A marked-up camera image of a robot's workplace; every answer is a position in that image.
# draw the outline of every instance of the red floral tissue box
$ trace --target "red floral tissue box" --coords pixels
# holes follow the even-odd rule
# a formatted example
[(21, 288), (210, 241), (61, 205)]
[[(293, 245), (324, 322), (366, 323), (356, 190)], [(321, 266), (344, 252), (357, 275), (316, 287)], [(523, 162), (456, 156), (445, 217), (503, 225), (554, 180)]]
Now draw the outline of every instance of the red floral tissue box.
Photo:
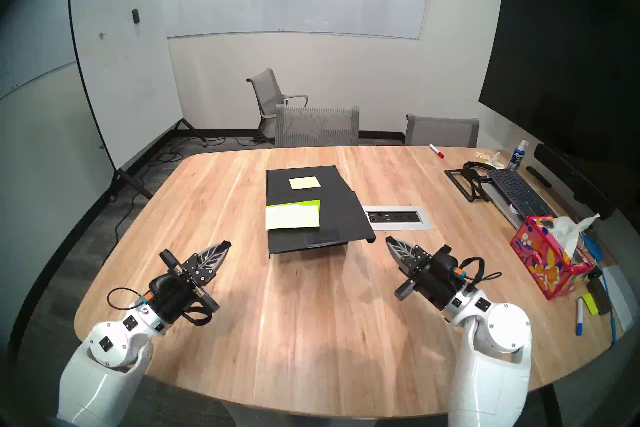
[(553, 217), (527, 217), (511, 240), (511, 247), (550, 300), (573, 291), (593, 264), (585, 258), (570, 260), (543, 221), (553, 222)]

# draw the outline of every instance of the spray bottle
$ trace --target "spray bottle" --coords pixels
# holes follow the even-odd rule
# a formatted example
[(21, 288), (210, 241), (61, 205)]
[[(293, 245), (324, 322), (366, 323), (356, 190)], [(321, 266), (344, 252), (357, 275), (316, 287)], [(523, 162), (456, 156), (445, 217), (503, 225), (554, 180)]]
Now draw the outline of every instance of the spray bottle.
[(520, 146), (514, 149), (513, 155), (511, 155), (511, 160), (509, 160), (509, 164), (507, 168), (512, 170), (517, 170), (522, 162), (522, 158), (524, 157), (524, 150), (529, 145), (526, 140), (522, 140)]

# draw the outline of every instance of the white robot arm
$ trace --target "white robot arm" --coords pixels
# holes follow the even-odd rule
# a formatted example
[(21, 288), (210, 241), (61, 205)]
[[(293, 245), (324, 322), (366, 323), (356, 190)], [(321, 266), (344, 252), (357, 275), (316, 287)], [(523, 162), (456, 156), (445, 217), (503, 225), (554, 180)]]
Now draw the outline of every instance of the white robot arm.
[[(449, 427), (513, 426), (527, 397), (531, 371), (531, 324), (525, 312), (509, 303), (490, 302), (476, 287), (484, 275), (482, 258), (458, 266), (446, 244), (432, 256), (391, 236), (386, 242), (408, 277), (396, 297), (404, 300), (417, 291), (447, 322), (464, 328), (449, 391)], [(475, 261), (478, 272), (467, 283), (462, 269)]]
[[(169, 250), (160, 253), (167, 273), (153, 279), (131, 307), (114, 307), (127, 311), (124, 318), (96, 324), (73, 353), (60, 378), (57, 418), (79, 427), (116, 427), (151, 361), (151, 338), (164, 336), (181, 316), (197, 326), (209, 323), (219, 309), (202, 286), (216, 275), (230, 247), (223, 241), (182, 265)], [(204, 318), (194, 319), (193, 313)]]

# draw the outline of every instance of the television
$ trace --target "television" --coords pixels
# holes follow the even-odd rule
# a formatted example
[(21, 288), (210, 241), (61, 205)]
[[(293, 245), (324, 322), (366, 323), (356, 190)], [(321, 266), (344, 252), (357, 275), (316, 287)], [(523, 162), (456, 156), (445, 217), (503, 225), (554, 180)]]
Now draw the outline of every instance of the television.
[(637, 17), (624, 0), (500, 5), (479, 101), (542, 141), (541, 156), (570, 164), (567, 177), (582, 175), (640, 232)]

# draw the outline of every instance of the blue cable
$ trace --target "blue cable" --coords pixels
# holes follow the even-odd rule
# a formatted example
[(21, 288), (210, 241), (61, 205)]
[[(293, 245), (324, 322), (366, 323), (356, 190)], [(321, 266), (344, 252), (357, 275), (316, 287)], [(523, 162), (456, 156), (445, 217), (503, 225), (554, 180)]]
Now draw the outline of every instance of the blue cable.
[[(604, 290), (607, 291), (607, 298), (609, 298), (609, 301), (611, 301), (611, 297), (609, 296), (609, 288), (607, 287), (607, 278), (604, 276), (604, 270), (602, 269), (602, 265), (600, 264), (600, 260), (598, 260), (597, 258), (594, 257), (594, 259), (596, 260), (596, 263), (598, 264), (598, 267), (600, 268), (600, 271), (602, 272), (602, 281), (604, 282)], [(613, 335), (613, 341), (611, 342), (611, 346), (613, 348), (615, 348), (617, 346), (617, 338), (618, 336), (616, 335), (616, 317), (613, 314), (613, 304), (611, 304), (611, 334)]]

